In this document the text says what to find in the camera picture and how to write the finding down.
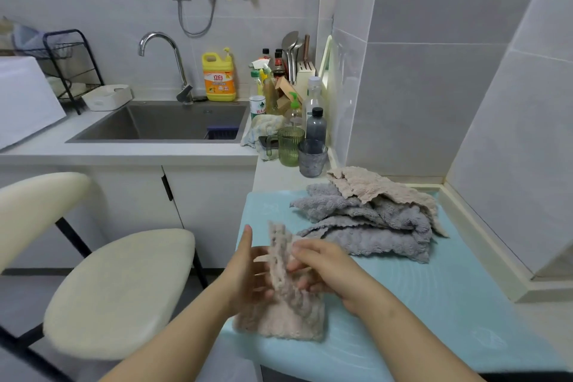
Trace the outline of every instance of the white chair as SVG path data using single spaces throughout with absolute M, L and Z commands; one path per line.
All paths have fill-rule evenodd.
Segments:
M 185 229 L 143 231 L 91 252 L 63 218 L 90 184 L 62 172 L 0 189 L 0 272 L 53 223 L 85 258 L 57 289 L 43 324 L 20 337 L 0 326 L 0 346 L 54 381 L 71 379 L 29 348 L 44 335 L 74 357 L 121 360 L 167 325 L 191 263 L 208 285 Z

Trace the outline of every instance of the faucet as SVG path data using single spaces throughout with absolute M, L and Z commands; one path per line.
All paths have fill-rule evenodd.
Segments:
M 166 40 L 172 47 L 173 51 L 175 52 L 175 59 L 177 60 L 177 68 L 179 68 L 179 74 L 181 74 L 181 92 L 177 94 L 177 101 L 184 104 L 192 104 L 193 97 L 191 95 L 191 90 L 193 87 L 187 82 L 187 77 L 185 76 L 185 70 L 183 69 L 183 62 L 181 61 L 181 55 L 179 54 L 179 48 L 177 44 L 171 37 L 163 32 L 148 32 L 143 35 L 141 41 L 138 45 L 138 55 L 145 56 L 145 47 L 147 42 L 155 37 L 163 38 Z

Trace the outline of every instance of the gray floor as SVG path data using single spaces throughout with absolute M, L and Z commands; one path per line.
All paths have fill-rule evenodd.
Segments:
M 62 281 L 63 277 L 0 276 L 0 325 L 13 335 L 21 335 L 39 324 L 52 295 Z M 200 291 L 197 278 L 191 277 L 183 290 L 175 313 L 185 308 Z M 62 355 L 54 350 L 45 338 L 35 343 L 32 348 L 77 382 L 97 381 L 117 364 L 114 361 L 87 361 Z M 266 368 L 262 369 L 262 374 L 265 382 L 300 382 L 299 379 Z M 0 349 L 0 380 L 47 382 L 48 379 Z M 253 365 L 250 361 L 233 354 L 224 344 L 216 342 L 197 381 L 255 381 Z

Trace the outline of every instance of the chair frame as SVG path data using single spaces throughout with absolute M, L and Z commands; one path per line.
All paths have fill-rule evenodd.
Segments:
M 61 233 L 68 239 L 68 241 L 74 246 L 74 248 L 86 258 L 92 252 L 90 248 L 84 243 L 84 241 L 79 237 L 76 231 L 71 227 L 71 225 L 64 218 L 60 218 L 56 221 L 56 226 L 61 231 Z M 201 283 L 201 287 L 206 289 L 209 285 L 207 277 L 205 276 L 203 267 L 197 255 L 197 247 L 195 247 L 195 254 L 193 255 L 193 267 L 195 267 L 195 272 Z M 10 352 L 12 355 L 16 356 L 20 360 L 24 361 L 26 364 L 31 366 L 34 370 L 52 380 L 54 382 L 73 382 L 73 380 L 66 375 L 63 371 L 58 369 L 55 365 L 47 361 L 40 354 L 36 353 L 30 346 L 36 341 L 41 340 L 44 337 L 43 324 L 40 323 L 35 328 L 30 329 L 19 337 L 15 337 L 10 334 L 6 329 L 0 326 L 0 347 Z

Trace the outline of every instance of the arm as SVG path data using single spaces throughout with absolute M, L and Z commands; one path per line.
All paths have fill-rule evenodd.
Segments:
M 267 253 L 253 247 L 249 226 L 237 252 L 215 282 L 204 290 L 165 329 L 114 367 L 102 382 L 190 382 L 196 379 L 225 321 L 247 300 L 269 298 L 265 287 L 267 263 L 254 258 Z
M 368 275 L 337 244 L 316 239 L 293 244 L 288 269 L 310 266 L 314 275 L 299 288 L 334 292 L 360 317 L 397 382 L 481 381 L 383 285 Z

